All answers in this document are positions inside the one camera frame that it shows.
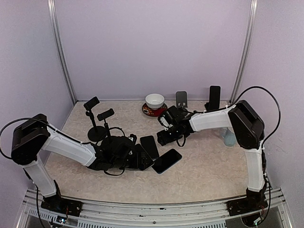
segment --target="lavender wall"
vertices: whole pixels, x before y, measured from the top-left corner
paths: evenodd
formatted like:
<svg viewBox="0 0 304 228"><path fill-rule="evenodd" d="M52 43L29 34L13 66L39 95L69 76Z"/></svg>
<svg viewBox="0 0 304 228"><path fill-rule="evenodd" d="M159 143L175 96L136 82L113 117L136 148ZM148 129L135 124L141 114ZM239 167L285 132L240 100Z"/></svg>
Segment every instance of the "lavender wall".
<svg viewBox="0 0 304 228"><path fill-rule="evenodd" d="M268 88L282 109L279 130L265 143L267 170L274 187L281 187L295 227L304 224L304 3L301 0L259 1L252 45L241 91ZM264 92L246 99L266 124L275 127L277 109Z"/></svg>
<svg viewBox="0 0 304 228"><path fill-rule="evenodd" d="M38 113L61 127L72 104L57 57L47 1L2 0L0 21L0 128ZM6 154L10 154L13 127L1 137ZM0 156L0 227L13 227L29 184L21 167Z"/></svg>
<svg viewBox="0 0 304 228"><path fill-rule="evenodd" d="M149 93L229 99L250 1L61 0L57 16L79 100L144 99Z"/></svg>

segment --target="metal rail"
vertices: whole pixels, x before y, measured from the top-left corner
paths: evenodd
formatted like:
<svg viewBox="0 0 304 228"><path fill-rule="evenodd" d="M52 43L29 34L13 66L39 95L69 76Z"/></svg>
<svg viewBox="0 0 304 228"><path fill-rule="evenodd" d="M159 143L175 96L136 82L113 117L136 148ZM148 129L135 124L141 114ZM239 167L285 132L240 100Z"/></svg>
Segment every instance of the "metal rail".
<svg viewBox="0 0 304 228"><path fill-rule="evenodd" d="M252 33L253 33L253 27L255 24L255 19L256 19L256 13L257 13L257 1L258 0L251 0L251 7L250 7L250 13L249 13L249 20L248 20L248 26L247 26L247 32L246 32L246 37L245 37L245 43L243 47L243 53L241 57L241 62L238 67L237 71L237 79L233 87L233 91L230 97L230 103L233 103L238 95L238 90L241 85L241 81L243 78L243 73L249 53L249 48L250 48L250 43L251 43L251 38L252 38Z"/></svg>
<svg viewBox="0 0 304 228"><path fill-rule="evenodd" d="M179 204L129 204L129 203L111 203L100 202L86 199L83 202L80 217L68 217L66 227L73 228L143 228L143 227L166 227L166 228L221 228L226 227L226 220L240 217L229 216L226 202L231 200L221 199L205 202L179 203ZM269 200L269 192L266 191L266 199ZM281 189L271 191L271 207L281 207L284 210L285 199ZM23 217L19 219L17 228L23 228L26 216L37 217L36 192L28 190L23 204ZM42 219L51 222L56 221L57 216L65 216L45 209L39 209ZM291 228L289 223L285 223L285 228Z"/></svg>
<svg viewBox="0 0 304 228"><path fill-rule="evenodd" d="M62 67L64 79L65 79L65 82L66 82L66 86L67 86L71 101L72 101L73 105L75 105L76 102L77 102L77 97L76 97L76 94L74 92L74 88L73 88L73 85L72 85L72 82L71 82L70 74L67 70L66 58L65 58L65 55L63 53L63 48L62 48L60 33L59 33L58 20L57 20L57 15L56 15L55 0L47 0L47 3L48 3L47 5L48 5L48 10L49 10L49 15L50 15L51 23L52 23L52 27L53 27L55 44L56 44L56 47L57 47L58 56L59 56L60 64L61 64L61 67Z"/></svg>

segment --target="smartphone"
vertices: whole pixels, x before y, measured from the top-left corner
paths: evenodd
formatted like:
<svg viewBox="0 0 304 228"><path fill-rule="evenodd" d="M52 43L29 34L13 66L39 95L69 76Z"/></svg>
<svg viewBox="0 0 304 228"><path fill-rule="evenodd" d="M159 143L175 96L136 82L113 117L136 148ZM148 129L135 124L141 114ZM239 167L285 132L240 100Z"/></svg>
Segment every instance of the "smartphone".
<svg viewBox="0 0 304 228"><path fill-rule="evenodd" d="M169 169L172 165L177 163L181 159L181 154L178 153L175 149L171 149L161 157L154 161L152 168L158 173L161 174Z"/></svg>
<svg viewBox="0 0 304 228"><path fill-rule="evenodd" d="M135 145L134 151L137 154L138 168L141 171L144 171L154 165L154 161L140 144Z"/></svg>
<svg viewBox="0 0 304 228"><path fill-rule="evenodd" d="M142 147L147 151L152 159L160 157L153 135L142 137L140 140Z"/></svg>

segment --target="table surface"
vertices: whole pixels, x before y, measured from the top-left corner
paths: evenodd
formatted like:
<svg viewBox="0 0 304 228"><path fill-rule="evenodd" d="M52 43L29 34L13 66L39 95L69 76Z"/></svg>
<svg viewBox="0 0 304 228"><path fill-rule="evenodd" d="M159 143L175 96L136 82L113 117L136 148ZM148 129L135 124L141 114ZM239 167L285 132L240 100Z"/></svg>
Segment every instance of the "table surface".
<svg viewBox="0 0 304 228"><path fill-rule="evenodd" d="M110 127L123 128L126 135L135 134L139 139L163 130L155 117L142 112L144 101L107 101L93 108L95 116L113 108L115 114L108 118ZM83 102L72 110L63 132L84 142L92 127L85 115ZM168 107L175 101L166 101ZM189 101L188 110L204 110L204 101ZM51 153L46 163L50 176L59 184L62 195L88 200L122 203L184 203L217 200L245 194L247 165L243 150L235 145L226 147L219 134L220 129L194 133L187 138L184 147L173 142L160 146L159 154L176 149L182 159L163 174L152 168L146 171L126 170L122 176L112 177L103 171L87 167ZM112 135L121 135L112 130Z"/></svg>

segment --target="black phone stand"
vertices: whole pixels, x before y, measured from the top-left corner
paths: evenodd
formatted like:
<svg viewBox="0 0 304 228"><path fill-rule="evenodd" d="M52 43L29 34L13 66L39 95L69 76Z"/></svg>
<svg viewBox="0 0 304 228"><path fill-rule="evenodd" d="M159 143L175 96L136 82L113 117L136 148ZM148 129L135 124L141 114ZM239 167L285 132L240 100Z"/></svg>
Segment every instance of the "black phone stand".
<svg viewBox="0 0 304 228"><path fill-rule="evenodd" d="M98 142L103 140L106 137L106 130L103 126L97 126L94 118L94 114L92 112L92 108L99 104L99 100L97 97L93 97L91 100L84 104L86 109L86 116L90 117L92 121L93 127L88 131L87 137L92 142Z"/></svg>
<svg viewBox="0 0 304 228"><path fill-rule="evenodd" d="M102 121L102 120L104 121L104 131L105 131L105 134L107 136L107 139L108 139L109 143L112 142L112 138L111 138L109 125L106 122L106 118L108 118L112 115L114 115L114 110L112 108L110 108L108 111L105 111L105 112L100 113L100 114L97 115L97 119L99 121Z"/></svg>
<svg viewBox="0 0 304 228"><path fill-rule="evenodd" d="M187 92L186 91L178 91L175 94L176 98L176 107L178 108L187 108L188 100L187 100Z"/></svg>

